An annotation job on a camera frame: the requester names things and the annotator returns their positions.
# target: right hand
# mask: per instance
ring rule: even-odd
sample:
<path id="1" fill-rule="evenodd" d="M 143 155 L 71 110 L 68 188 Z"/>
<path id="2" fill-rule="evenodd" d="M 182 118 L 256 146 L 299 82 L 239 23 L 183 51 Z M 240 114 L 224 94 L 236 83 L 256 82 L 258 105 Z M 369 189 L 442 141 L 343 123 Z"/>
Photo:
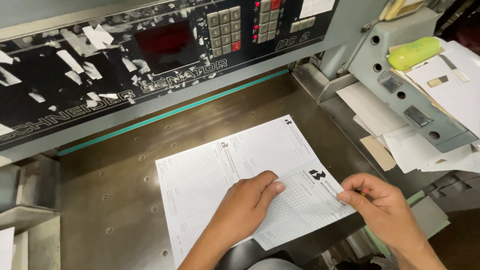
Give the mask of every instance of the right hand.
<path id="1" fill-rule="evenodd" d="M 347 177 L 341 185 L 345 191 L 338 199 L 355 208 L 387 246 L 412 252 L 428 244 L 400 189 L 367 173 Z M 366 191 L 367 196 L 354 190 Z"/>

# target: gray button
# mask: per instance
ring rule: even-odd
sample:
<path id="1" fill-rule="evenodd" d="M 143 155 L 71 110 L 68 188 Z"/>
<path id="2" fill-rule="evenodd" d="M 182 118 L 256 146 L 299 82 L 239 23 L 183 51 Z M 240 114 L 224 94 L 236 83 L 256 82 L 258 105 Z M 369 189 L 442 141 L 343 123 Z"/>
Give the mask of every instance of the gray button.
<path id="1" fill-rule="evenodd" d="M 222 45 L 230 44 L 232 43 L 232 37 L 230 34 L 222 36 Z"/>
<path id="2" fill-rule="evenodd" d="M 258 35 L 258 42 L 257 43 L 262 43 L 262 42 L 265 42 L 267 41 L 267 33 L 265 34 L 259 34 Z"/>
<path id="3" fill-rule="evenodd" d="M 268 31 L 273 31 L 276 29 L 276 23 L 277 21 L 274 21 L 274 22 L 269 22 L 268 23 Z"/>
<path id="4" fill-rule="evenodd" d="M 268 32 L 267 40 L 271 40 L 275 38 L 275 31 Z"/>
<path id="5" fill-rule="evenodd" d="M 228 23 L 230 21 L 230 10 L 220 10 L 218 15 L 220 15 L 221 24 Z"/>
<path id="6" fill-rule="evenodd" d="M 230 22 L 230 25 L 232 26 L 232 32 L 240 31 L 240 20 Z"/>
<path id="7" fill-rule="evenodd" d="M 240 6 L 230 9 L 230 19 L 236 21 L 240 19 Z"/>
<path id="8" fill-rule="evenodd" d="M 208 31 L 210 32 L 210 38 L 218 37 L 220 35 L 219 26 L 209 27 Z"/>
<path id="9" fill-rule="evenodd" d="M 222 33 L 222 35 L 230 34 L 230 24 L 220 25 L 220 32 Z"/>
<path id="10" fill-rule="evenodd" d="M 222 37 L 212 38 L 210 42 L 212 43 L 212 48 L 220 47 L 222 45 Z"/>
<path id="11" fill-rule="evenodd" d="M 223 54 L 232 52 L 232 45 L 228 44 L 228 45 L 222 46 L 222 51 L 223 51 Z"/>
<path id="12" fill-rule="evenodd" d="M 232 42 L 240 40 L 240 31 L 232 33 Z"/>
<path id="13" fill-rule="evenodd" d="M 222 55 L 222 47 L 212 49 L 213 57 Z"/>
<path id="14" fill-rule="evenodd" d="M 218 25 L 218 12 L 207 14 L 207 24 L 208 26 Z"/>
<path id="15" fill-rule="evenodd" d="M 270 12 L 270 21 L 278 20 L 278 10 L 272 10 Z"/>
<path id="16" fill-rule="evenodd" d="M 307 20 L 307 28 L 312 27 L 314 23 L 315 23 L 315 17 L 309 18 Z"/>
<path id="17" fill-rule="evenodd" d="M 300 22 L 292 23 L 290 26 L 290 33 L 297 32 L 300 28 Z"/>
<path id="18" fill-rule="evenodd" d="M 259 34 L 266 33 L 267 31 L 268 31 L 268 24 L 258 25 L 258 33 Z"/>
<path id="19" fill-rule="evenodd" d="M 307 28 L 307 23 L 308 23 L 308 20 L 301 20 L 299 30 L 303 30 L 303 29 Z"/>
<path id="20" fill-rule="evenodd" d="M 268 21 L 270 21 L 270 12 L 260 13 L 259 23 L 265 24 L 265 23 L 268 23 Z"/>
<path id="21" fill-rule="evenodd" d="M 260 1 L 260 12 L 270 11 L 271 0 L 262 0 Z"/>

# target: teal strip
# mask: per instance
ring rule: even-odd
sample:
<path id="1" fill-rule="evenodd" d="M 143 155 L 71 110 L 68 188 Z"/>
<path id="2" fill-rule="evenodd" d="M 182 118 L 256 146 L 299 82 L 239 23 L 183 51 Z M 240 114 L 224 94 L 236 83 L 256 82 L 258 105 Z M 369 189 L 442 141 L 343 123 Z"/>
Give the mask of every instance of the teal strip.
<path id="1" fill-rule="evenodd" d="M 255 80 L 255 81 L 253 81 L 253 82 L 249 82 L 249 83 L 244 84 L 244 85 L 241 85 L 241 86 L 239 86 L 239 87 L 235 87 L 235 88 L 230 89 L 230 90 L 228 90 L 228 91 L 222 92 L 222 93 L 220 93 L 220 94 L 216 94 L 216 95 L 211 96 L 211 97 L 209 97 L 209 98 L 202 99 L 202 100 L 197 101 L 197 102 L 194 102 L 194 103 L 192 103 L 192 104 L 189 104 L 189 105 L 183 106 L 183 107 L 181 107 L 181 108 L 178 108 L 178 109 L 175 109 L 175 110 L 166 112 L 166 113 L 164 113 L 164 114 L 158 115 L 158 116 L 156 116 L 156 117 L 147 119 L 147 120 L 142 121 L 142 122 L 140 122 L 140 123 L 136 123 L 136 124 L 134 124 L 134 125 L 131 125 L 131 126 L 122 128 L 122 129 L 120 129 L 120 130 L 117 130 L 117 131 L 115 131 L 115 132 L 109 133 L 109 134 L 107 134 L 107 135 L 103 135 L 103 136 L 101 136 L 101 137 L 98 137 L 98 138 L 96 138 L 96 139 L 90 140 L 90 141 L 88 141 L 88 142 L 84 142 L 84 143 L 81 143 L 81 144 L 79 144 L 79 145 L 76 145 L 76 146 L 67 148 L 67 149 L 65 149 L 65 150 L 60 151 L 60 152 L 58 153 L 58 156 L 63 156 L 63 155 L 66 155 L 66 154 L 68 154 L 68 153 L 72 153 L 72 152 L 74 152 L 74 151 L 76 151 L 76 150 L 85 148 L 85 147 L 90 146 L 90 145 L 92 145 L 92 144 L 96 144 L 96 143 L 101 142 L 101 141 L 106 140 L 106 139 L 110 139 L 110 138 L 112 138 L 112 137 L 114 137 L 114 136 L 120 135 L 120 134 L 125 133 L 125 132 L 127 132 L 127 131 L 130 131 L 130 130 L 132 130 L 132 129 L 139 128 L 139 127 L 141 127 L 141 126 L 144 126 L 144 125 L 146 125 L 146 124 L 150 124 L 150 123 L 152 123 L 152 122 L 158 121 L 158 120 L 160 120 L 160 119 L 163 119 L 163 118 L 168 117 L 168 116 L 170 116 L 170 115 L 173 115 L 173 114 L 175 114 L 175 113 L 179 113 L 179 112 L 182 112 L 182 111 L 184 111 L 184 110 L 188 110 L 188 109 L 190 109 L 190 108 L 193 108 L 193 107 L 202 105 L 202 104 L 207 103 L 207 102 L 209 102 L 209 101 L 212 101 L 212 100 L 214 100 L 214 99 L 221 98 L 221 97 L 226 96 L 226 95 L 228 95 L 228 94 L 231 94 L 231 93 L 233 93 L 233 92 L 240 91 L 240 90 L 245 89 L 245 88 L 247 88 L 247 87 L 249 87 L 249 86 L 252 86 L 252 85 L 261 83 L 261 82 L 263 82 L 263 81 L 266 81 L 266 80 L 271 79 L 271 78 L 273 78 L 273 77 L 277 77 L 277 76 L 282 75 L 282 74 L 285 74 L 285 73 L 287 73 L 287 72 L 288 72 L 288 69 L 279 71 L 279 72 L 277 72 L 277 73 L 274 73 L 274 74 L 272 74 L 272 75 L 268 75 L 268 76 L 263 77 L 263 78 L 261 78 L 261 79 Z"/>

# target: paper stack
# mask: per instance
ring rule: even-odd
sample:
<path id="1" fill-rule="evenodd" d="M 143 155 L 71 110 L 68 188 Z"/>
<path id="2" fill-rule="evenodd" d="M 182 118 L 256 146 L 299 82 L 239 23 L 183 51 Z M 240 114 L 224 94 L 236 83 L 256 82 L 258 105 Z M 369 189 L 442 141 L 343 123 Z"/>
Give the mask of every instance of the paper stack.
<path id="1" fill-rule="evenodd" d="M 421 91 L 432 105 L 480 137 L 480 57 L 455 41 L 440 42 L 444 49 L 441 55 L 411 70 L 394 72 Z M 414 169 L 480 173 L 480 140 L 441 153 L 362 83 L 337 93 L 357 114 L 354 120 L 371 134 L 361 142 L 384 171 L 395 166 L 393 156 L 404 173 Z"/>

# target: paper cutting machine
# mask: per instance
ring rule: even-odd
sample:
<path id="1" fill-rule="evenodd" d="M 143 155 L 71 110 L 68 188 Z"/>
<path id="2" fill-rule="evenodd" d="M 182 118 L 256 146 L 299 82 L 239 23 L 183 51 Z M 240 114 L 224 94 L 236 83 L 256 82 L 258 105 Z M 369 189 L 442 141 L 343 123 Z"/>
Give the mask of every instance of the paper cutting machine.
<path id="1" fill-rule="evenodd" d="M 426 8 L 378 23 L 387 0 L 324 10 L 293 0 L 53 2 L 1 9 L 0 163 L 46 151 L 59 160 L 53 210 L 66 269 L 174 269 L 154 161 L 286 114 L 337 180 L 369 172 L 410 196 L 439 177 L 383 172 L 338 128 L 352 111 L 318 106 L 357 80 L 375 84 L 370 67 L 388 70 L 377 49 L 431 35 Z M 372 35 L 388 42 L 370 48 Z M 312 55 L 293 74 L 285 67 Z M 250 240 L 219 268 L 281 250 L 302 265 L 363 225 L 351 215 L 269 251 Z"/>

